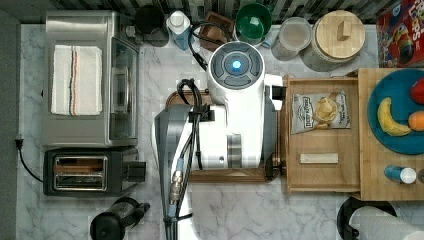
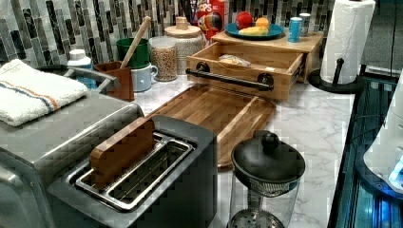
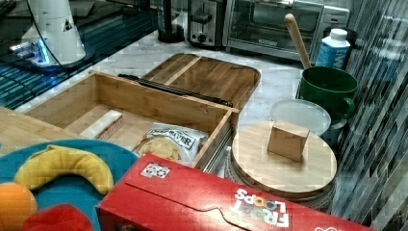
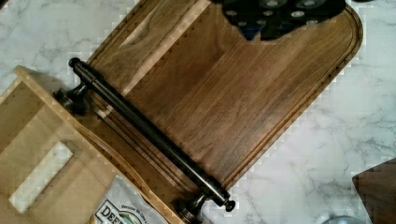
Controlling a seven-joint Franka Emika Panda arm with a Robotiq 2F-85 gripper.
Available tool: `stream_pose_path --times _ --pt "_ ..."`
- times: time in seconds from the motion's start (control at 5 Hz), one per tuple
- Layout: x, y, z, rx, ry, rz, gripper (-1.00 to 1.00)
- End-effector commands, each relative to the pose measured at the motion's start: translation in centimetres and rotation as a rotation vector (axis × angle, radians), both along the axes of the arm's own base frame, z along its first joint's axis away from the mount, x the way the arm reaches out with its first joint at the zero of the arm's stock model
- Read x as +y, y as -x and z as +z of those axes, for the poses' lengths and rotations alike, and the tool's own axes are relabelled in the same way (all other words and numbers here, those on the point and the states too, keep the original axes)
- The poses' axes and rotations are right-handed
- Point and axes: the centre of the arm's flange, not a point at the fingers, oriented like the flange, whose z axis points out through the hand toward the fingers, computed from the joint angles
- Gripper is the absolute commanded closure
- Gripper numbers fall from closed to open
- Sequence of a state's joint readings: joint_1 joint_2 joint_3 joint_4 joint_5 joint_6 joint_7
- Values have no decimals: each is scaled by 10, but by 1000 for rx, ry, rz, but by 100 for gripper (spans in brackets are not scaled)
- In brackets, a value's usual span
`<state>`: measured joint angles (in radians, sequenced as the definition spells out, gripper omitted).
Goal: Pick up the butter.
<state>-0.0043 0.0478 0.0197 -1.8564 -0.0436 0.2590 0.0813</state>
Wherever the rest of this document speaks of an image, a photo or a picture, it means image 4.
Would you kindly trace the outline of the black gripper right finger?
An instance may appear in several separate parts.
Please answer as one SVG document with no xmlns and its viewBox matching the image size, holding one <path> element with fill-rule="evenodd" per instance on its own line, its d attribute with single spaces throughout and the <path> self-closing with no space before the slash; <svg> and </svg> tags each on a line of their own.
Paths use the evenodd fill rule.
<svg viewBox="0 0 396 224">
<path fill-rule="evenodd" d="M 302 26 L 317 24 L 339 15 L 346 0 L 262 0 L 261 41 L 280 38 Z"/>
</svg>

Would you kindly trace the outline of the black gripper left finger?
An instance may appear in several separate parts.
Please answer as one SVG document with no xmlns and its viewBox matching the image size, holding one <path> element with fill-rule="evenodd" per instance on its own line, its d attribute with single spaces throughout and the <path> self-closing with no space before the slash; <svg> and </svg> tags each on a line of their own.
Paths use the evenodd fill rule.
<svg viewBox="0 0 396 224">
<path fill-rule="evenodd" d="M 224 0 L 221 10 L 227 21 L 235 26 L 242 37 L 250 41 L 265 27 L 267 17 L 275 14 L 272 0 Z"/>
</svg>

